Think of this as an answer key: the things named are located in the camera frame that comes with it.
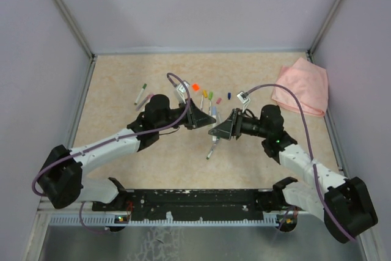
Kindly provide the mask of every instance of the pink towel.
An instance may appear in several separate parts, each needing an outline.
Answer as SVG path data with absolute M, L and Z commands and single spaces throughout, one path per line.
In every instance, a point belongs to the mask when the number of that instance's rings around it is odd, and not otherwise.
M 329 81 L 324 68 L 304 58 L 299 58 L 292 67 L 282 67 L 276 84 L 290 89 L 299 99 L 304 113 L 322 117 L 329 100 Z M 293 97 L 281 88 L 275 87 L 271 97 L 281 107 L 299 112 Z

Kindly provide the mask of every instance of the robotic arm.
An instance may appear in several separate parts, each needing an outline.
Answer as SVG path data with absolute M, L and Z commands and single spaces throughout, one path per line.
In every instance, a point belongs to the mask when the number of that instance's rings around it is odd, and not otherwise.
M 61 158 L 80 153 L 77 158 L 70 158 L 54 166 L 37 180 L 44 194 L 54 208 L 61 209 L 73 202 L 94 201 L 101 203 L 120 202 L 121 184 L 114 178 L 96 180 L 86 175 L 94 169 L 127 154 L 141 151 L 159 139 L 159 133 L 130 136 L 141 131 L 155 130 L 174 123 L 186 109 L 185 100 L 177 109 L 170 109 L 170 101 L 165 95 L 155 95 L 145 105 L 137 119 L 118 133 L 83 147 L 67 150 L 63 145 L 52 149 L 42 166 L 44 170 Z M 197 108 L 192 100 L 186 115 L 173 127 L 180 125 L 189 130 L 201 128 L 216 120 Z
M 317 160 L 311 160 L 297 141 L 283 128 L 283 117 L 278 106 L 266 105 L 260 118 L 249 117 L 244 110 L 233 109 L 225 122 L 212 128 L 209 134 L 222 139 L 239 139 L 242 134 L 265 138 L 263 150 L 277 163 L 298 174 L 306 184 L 286 178 L 273 186 L 279 192 L 282 204 L 294 205 L 324 221 L 328 231 L 341 243 L 348 238 L 324 211 L 316 191 L 313 164 L 316 164 L 321 195 L 327 208 L 350 236 L 356 237 L 378 223 L 375 209 L 365 183 L 358 177 L 348 179 L 335 173 Z

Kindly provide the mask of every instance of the orange object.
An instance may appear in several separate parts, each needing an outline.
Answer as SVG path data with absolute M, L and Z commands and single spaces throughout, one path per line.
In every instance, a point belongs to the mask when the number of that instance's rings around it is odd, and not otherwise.
M 198 86 L 198 84 L 193 84 L 192 88 L 193 88 L 194 91 L 197 92 L 200 89 L 200 86 Z

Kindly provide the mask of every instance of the gray wall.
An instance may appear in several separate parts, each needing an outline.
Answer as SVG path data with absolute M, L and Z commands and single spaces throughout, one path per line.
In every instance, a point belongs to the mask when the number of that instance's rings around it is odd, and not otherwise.
M 63 143 L 89 60 L 51 0 L 1 0 L 0 259 L 20 260 L 39 197 L 31 181 Z
M 315 53 L 350 174 L 367 183 L 391 257 L 391 0 L 346 0 Z
M 64 0 L 95 53 L 307 50 L 333 0 Z

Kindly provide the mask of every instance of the wooden tabletop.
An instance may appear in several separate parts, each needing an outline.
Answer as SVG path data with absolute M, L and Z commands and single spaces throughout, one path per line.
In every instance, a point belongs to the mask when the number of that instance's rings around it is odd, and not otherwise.
M 99 56 L 82 112 L 75 146 L 90 144 L 125 128 L 138 115 L 134 101 L 144 83 L 149 93 L 170 98 L 171 108 L 178 107 L 173 87 L 166 78 L 172 72 L 201 89 L 213 91 L 213 104 L 225 120 L 231 110 L 241 107 L 239 91 L 276 81 L 281 66 L 293 65 L 305 53 L 195 53 L 134 54 Z M 272 89 L 260 89 L 251 95 L 249 108 L 256 116 L 270 99 Z M 199 107 L 201 94 L 191 90 Z M 299 114 L 282 110 L 286 131 L 307 150 Z M 337 171 L 326 124 L 323 118 L 306 116 L 313 152 L 317 159 Z M 238 141 L 222 140 L 212 157 L 208 127 L 198 130 L 181 128 L 162 136 L 149 148 L 116 159 L 89 174 L 92 178 L 115 177 L 125 188 L 271 188 L 275 182 L 296 177 L 268 158 L 262 138 L 241 136 Z

